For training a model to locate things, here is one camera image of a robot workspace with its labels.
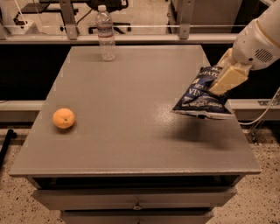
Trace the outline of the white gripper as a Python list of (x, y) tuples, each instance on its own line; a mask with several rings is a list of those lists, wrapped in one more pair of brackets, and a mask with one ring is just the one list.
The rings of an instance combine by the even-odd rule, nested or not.
[(223, 69), (208, 91), (224, 95), (246, 81), (250, 69), (264, 69), (279, 59), (280, 24), (254, 19), (238, 34), (233, 49), (228, 48), (216, 64)]

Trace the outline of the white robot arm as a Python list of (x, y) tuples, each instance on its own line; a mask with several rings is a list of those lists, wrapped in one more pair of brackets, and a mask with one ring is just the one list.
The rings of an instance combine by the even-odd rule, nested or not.
[(248, 79), (251, 70), (269, 67), (280, 58), (280, 0), (253, 19), (219, 60), (222, 70), (208, 89), (223, 95)]

